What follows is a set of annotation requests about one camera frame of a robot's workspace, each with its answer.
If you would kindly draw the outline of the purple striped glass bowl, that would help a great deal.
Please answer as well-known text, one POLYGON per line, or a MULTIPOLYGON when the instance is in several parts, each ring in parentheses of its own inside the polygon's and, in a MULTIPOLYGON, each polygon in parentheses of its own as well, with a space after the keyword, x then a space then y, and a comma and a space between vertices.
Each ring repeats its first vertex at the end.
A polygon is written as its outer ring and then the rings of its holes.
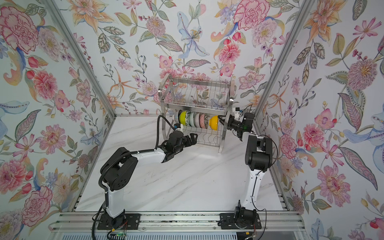
POLYGON ((200 125, 200 113, 195 113, 194 115, 194 123, 196 128, 201 128, 200 125))

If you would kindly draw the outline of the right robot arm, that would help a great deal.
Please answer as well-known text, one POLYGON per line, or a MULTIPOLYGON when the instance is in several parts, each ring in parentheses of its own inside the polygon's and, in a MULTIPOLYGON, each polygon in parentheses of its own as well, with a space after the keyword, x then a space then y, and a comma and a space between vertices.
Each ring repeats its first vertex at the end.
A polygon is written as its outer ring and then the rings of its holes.
POLYGON ((267 136, 257 135, 253 131, 255 115, 246 113, 242 121, 238 121, 230 115, 228 123, 222 116, 219 116, 219 123, 225 126, 226 130, 235 132, 235 135, 245 148, 245 165, 249 168, 248 183, 245 187, 245 194, 235 207, 236 218, 245 218, 257 212, 266 212, 266 209, 257 208, 257 195, 259 193, 262 178, 273 165, 273 141, 267 136))

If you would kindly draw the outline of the green leaf pattern bowl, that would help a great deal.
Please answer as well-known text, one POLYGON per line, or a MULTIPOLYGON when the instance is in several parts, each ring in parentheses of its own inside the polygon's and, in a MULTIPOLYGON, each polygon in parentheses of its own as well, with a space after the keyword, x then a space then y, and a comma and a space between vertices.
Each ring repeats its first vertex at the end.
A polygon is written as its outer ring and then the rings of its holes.
POLYGON ((189 126, 189 127, 191 126, 191 120, 190 120, 191 114, 192 114, 191 111, 186 112, 186 126, 189 126))

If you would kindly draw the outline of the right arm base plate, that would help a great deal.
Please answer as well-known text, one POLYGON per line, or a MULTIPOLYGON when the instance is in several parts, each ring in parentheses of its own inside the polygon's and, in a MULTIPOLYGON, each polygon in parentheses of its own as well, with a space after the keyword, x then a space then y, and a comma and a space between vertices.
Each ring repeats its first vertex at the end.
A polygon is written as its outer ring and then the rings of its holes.
POLYGON ((234 213, 221 213, 218 226, 222 230, 260 230, 262 229, 261 220, 258 214, 251 217, 235 218, 234 213))

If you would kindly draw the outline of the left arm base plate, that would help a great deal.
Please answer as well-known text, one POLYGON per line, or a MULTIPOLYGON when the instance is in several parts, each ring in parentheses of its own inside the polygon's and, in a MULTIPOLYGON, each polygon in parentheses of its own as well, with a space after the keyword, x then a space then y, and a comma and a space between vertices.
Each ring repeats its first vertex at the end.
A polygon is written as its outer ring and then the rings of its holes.
POLYGON ((122 213, 116 218, 102 214, 97 230, 138 230, 141 214, 122 213))

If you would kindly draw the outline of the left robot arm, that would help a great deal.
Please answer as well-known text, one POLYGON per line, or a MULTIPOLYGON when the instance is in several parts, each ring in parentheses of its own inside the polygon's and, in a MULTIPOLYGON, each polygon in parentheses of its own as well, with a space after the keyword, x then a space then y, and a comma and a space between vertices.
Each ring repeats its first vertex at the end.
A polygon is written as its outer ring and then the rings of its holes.
POLYGON ((116 219, 125 213, 124 188, 136 168, 166 163, 185 148, 196 145, 197 140, 198 134, 184 135, 175 130, 161 144, 156 143, 153 149, 128 151, 124 147, 118 148, 101 168, 98 180, 99 187, 104 190, 107 215, 116 219))

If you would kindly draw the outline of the silver two-tier dish rack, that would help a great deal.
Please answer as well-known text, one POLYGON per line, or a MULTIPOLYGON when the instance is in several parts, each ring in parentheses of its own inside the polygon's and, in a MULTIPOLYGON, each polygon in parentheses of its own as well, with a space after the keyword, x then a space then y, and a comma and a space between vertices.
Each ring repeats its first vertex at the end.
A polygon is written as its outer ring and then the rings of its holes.
POLYGON ((192 78, 173 77, 166 74, 158 88, 158 97, 163 116, 171 116, 175 123, 176 110, 204 113, 208 117, 208 128, 184 126, 185 133, 198 134, 197 143, 217 147, 218 152, 224 149, 227 130, 219 123, 217 131, 209 127, 209 119, 213 116, 226 116, 228 120, 234 104, 236 93, 235 82, 204 81, 192 78))

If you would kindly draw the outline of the yellow plastic bowl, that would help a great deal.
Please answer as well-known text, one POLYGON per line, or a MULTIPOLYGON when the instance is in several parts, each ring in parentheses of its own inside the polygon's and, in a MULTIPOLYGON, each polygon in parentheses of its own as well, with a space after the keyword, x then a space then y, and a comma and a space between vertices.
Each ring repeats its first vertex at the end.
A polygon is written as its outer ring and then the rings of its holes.
POLYGON ((209 127, 214 131, 218 130, 218 128, 219 128, 219 116, 213 116, 209 119, 209 127))

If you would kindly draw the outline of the pale green glass bowl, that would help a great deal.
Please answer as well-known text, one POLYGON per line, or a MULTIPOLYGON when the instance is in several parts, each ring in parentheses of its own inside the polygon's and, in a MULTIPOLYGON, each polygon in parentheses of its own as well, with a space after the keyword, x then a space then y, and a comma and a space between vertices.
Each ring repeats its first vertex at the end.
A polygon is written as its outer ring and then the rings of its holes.
POLYGON ((191 117, 190 117, 190 120, 191 120, 191 127, 193 127, 193 128, 195 128, 194 115, 195 115, 195 112, 192 112, 191 117))

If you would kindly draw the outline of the lime green plastic bowl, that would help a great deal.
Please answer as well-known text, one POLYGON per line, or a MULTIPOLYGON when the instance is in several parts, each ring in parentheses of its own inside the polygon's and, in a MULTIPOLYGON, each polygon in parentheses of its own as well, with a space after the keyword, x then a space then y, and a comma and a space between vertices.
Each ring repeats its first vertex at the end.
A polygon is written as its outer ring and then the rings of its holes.
POLYGON ((187 111, 181 111, 179 114, 179 121, 181 125, 187 126, 187 111))

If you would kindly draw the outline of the speckled dark patterned bowl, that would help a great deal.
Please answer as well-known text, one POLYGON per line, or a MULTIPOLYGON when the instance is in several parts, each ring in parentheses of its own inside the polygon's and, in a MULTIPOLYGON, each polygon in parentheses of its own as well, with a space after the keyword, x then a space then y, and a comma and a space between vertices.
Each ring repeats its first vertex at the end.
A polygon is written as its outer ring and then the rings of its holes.
POLYGON ((204 113, 199 114, 199 125, 201 129, 207 129, 208 128, 208 117, 204 113))

